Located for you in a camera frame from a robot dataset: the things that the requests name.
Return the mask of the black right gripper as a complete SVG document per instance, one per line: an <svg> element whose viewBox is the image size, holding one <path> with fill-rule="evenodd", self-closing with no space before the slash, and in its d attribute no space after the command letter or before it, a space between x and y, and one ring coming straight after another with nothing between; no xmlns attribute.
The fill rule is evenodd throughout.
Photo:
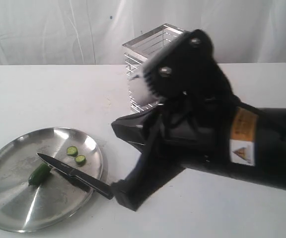
<svg viewBox="0 0 286 238"><path fill-rule="evenodd" d="M125 179L111 184L116 201L137 211L166 183L192 169L230 169L232 103L189 99L117 118L115 135L138 149L141 156Z"/></svg>

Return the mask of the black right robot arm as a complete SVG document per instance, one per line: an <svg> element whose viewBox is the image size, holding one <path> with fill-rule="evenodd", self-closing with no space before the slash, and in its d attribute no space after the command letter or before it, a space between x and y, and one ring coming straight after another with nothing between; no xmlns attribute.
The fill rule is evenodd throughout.
<svg viewBox="0 0 286 238"><path fill-rule="evenodd" d="M258 109L235 96L197 104L182 95L111 126L141 154L111 185L130 210L185 169L286 190L286 109Z"/></svg>

